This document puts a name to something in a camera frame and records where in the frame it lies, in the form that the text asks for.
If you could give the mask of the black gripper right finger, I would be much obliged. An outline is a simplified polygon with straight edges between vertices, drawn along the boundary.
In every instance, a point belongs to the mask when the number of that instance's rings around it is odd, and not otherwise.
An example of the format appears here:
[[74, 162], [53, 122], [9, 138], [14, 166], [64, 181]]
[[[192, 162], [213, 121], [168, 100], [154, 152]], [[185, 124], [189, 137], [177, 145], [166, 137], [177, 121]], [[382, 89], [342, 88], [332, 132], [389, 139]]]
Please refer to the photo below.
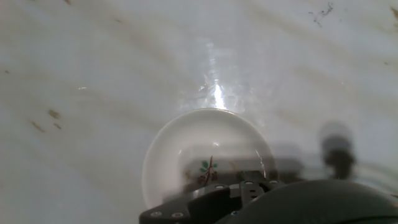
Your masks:
[[267, 180], [264, 182], [264, 192], [269, 192], [271, 190], [275, 190], [284, 186], [285, 184], [278, 180]]

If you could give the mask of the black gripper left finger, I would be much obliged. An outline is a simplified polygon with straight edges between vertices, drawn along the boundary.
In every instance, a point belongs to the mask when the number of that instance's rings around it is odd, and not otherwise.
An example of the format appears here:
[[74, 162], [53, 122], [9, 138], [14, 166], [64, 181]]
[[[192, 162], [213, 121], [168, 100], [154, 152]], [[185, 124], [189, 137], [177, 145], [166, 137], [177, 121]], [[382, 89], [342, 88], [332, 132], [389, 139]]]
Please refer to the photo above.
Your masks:
[[236, 184], [211, 184], [142, 212], [139, 224], [217, 223], [264, 193], [259, 171], [241, 171]]

